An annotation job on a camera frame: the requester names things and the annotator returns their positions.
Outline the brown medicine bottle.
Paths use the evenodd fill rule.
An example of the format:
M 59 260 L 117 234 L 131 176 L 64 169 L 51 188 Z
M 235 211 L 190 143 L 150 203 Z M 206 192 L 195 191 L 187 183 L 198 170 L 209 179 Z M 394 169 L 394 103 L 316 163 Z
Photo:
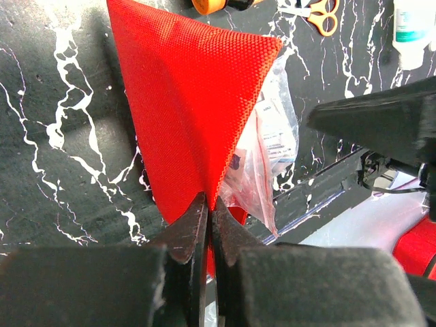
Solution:
M 209 15 L 227 7 L 238 11 L 245 11 L 262 0 L 192 0 L 191 1 L 197 12 L 203 16 Z

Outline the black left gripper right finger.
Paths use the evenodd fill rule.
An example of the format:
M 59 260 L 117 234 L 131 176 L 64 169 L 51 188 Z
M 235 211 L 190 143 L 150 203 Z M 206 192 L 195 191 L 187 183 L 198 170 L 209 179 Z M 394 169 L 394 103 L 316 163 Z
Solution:
M 240 251 L 263 243 L 234 218 L 221 198 L 211 213 L 211 246 L 215 261 L 217 325 L 245 326 Z

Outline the red first aid pouch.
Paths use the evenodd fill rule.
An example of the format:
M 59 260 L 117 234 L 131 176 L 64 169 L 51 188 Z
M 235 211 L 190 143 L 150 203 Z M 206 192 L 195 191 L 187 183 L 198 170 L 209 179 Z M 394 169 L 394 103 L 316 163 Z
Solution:
M 174 223 L 200 192 L 214 208 L 282 41 L 214 27 L 137 1 L 109 1 L 107 6 L 159 212 Z

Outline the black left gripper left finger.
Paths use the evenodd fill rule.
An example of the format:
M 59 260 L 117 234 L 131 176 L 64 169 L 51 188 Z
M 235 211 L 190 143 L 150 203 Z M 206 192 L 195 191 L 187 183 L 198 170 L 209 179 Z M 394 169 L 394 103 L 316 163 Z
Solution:
M 144 249 L 147 326 L 203 326 L 208 204 L 198 193 L 188 209 Z

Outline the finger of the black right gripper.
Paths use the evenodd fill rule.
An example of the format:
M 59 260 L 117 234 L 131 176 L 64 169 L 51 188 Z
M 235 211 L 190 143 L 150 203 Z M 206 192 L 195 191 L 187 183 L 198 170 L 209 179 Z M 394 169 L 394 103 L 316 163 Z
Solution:
M 404 164 L 435 165 L 435 77 L 319 104 L 307 126 Z

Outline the clear bag of plasters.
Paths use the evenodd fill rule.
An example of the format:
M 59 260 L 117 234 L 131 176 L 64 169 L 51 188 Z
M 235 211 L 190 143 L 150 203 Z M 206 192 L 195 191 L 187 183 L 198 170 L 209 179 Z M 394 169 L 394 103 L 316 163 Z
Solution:
M 219 192 L 226 206 L 243 209 L 274 236 L 274 178 L 296 161 L 299 146 L 286 63 L 284 54 L 267 73 Z

